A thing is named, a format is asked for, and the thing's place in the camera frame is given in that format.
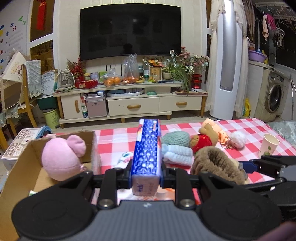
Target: water bottle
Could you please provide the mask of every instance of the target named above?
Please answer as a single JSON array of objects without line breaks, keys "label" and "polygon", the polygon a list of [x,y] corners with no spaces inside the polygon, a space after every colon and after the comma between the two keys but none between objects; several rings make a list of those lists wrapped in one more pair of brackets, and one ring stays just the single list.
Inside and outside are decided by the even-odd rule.
[{"label": "water bottle", "polygon": [[145,62],[143,65],[143,74],[145,81],[148,81],[149,79],[149,64],[148,62]]}]

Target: wooden drawer handle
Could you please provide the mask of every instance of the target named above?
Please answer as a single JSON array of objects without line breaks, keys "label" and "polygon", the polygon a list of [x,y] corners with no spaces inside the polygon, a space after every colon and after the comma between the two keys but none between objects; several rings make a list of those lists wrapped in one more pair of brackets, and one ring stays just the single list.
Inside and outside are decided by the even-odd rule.
[{"label": "wooden drawer handle", "polygon": [[140,104],[137,104],[137,105],[128,105],[127,107],[129,110],[130,109],[138,109],[138,108],[141,108],[141,105]]},{"label": "wooden drawer handle", "polygon": [[78,104],[79,104],[79,102],[78,102],[78,100],[76,100],[76,101],[75,101],[75,108],[76,108],[76,112],[77,112],[77,113],[80,112],[79,107],[78,107]]},{"label": "wooden drawer handle", "polygon": [[187,105],[187,102],[177,102],[176,106],[182,106],[182,105]]}]

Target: television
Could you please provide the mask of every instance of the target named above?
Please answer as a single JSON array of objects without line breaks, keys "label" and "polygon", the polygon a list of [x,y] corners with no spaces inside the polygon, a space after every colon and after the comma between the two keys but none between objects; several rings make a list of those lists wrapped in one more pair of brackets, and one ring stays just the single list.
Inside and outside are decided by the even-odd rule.
[{"label": "television", "polygon": [[181,8],[163,4],[110,4],[80,11],[81,60],[180,53]]}]

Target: blue tissue package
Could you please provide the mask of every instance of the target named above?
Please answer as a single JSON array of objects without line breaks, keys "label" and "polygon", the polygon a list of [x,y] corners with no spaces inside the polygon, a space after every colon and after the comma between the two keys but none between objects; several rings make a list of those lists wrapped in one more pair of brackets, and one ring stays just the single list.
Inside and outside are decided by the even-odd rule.
[{"label": "blue tissue package", "polygon": [[159,120],[140,119],[133,155],[133,194],[154,196],[161,176],[161,130]]}]

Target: brown fluffy headband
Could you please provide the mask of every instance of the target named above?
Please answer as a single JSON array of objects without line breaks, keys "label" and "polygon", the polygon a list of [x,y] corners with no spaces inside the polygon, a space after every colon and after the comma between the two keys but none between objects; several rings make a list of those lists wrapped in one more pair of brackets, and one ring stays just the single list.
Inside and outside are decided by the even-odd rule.
[{"label": "brown fluffy headband", "polygon": [[198,175],[199,172],[210,172],[238,185],[245,183],[244,171],[239,170],[222,150],[213,146],[196,153],[190,174]]}]

